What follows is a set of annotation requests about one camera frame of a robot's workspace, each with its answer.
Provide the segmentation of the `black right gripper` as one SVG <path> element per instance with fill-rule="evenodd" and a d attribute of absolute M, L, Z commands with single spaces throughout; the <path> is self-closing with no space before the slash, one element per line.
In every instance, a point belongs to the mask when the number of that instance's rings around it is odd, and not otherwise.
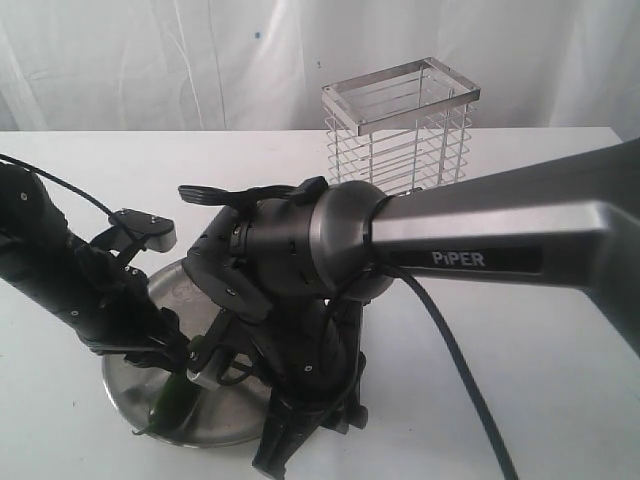
<path fill-rule="evenodd" d="M 361 326 L 360 319 L 239 323 L 256 352 L 257 376 L 271 387 L 252 462 L 261 474 L 284 476 L 289 459 L 319 427 L 345 433 L 367 425 L 360 401 L 366 365 Z"/>

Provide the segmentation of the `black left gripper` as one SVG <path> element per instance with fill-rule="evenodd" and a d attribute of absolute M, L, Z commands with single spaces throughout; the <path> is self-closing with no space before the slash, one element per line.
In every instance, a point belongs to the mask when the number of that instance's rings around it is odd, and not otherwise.
<path fill-rule="evenodd" d="M 121 354 L 139 368 L 184 367 L 188 337 L 180 330 L 178 314 L 154 303 L 140 269 L 125 266 L 116 273 L 113 287 L 78 325 L 78 338 L 97 355 Z"/>

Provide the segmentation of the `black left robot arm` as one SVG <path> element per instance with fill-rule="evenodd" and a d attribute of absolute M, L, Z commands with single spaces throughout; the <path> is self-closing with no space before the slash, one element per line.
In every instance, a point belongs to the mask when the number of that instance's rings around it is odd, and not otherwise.
<path fill-rule="evenodd" d="M 131 261 L 176 243 L 174 223 L 136 210 L 109 216 L 85 241 L 68 227 L 33 172 L 1 166 L 1 278 L 61 320 L 98 355 L 122 354 L 140 368 L 180 370 L 188 338 L 178 315 L 157 307 L 148 278 Z"/>

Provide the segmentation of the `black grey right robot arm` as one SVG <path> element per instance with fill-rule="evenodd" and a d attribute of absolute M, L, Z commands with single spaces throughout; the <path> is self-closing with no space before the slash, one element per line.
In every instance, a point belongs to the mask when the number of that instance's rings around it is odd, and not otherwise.
<path fill-rule="evenodd" d="M 271 387 L 253 465 L 273 479 L 317 428 L 366 424 L 362 313 L 394 279 L 440 331 L 508 479 L 516 470 L 504 440 L 419 278 L 573 288 L 639 345 L 634 140 L 405 195 L 323 177 L 244 191 L 182 185 L 179 194 L 218 208 L 183 267 L 247 338 Z"/>

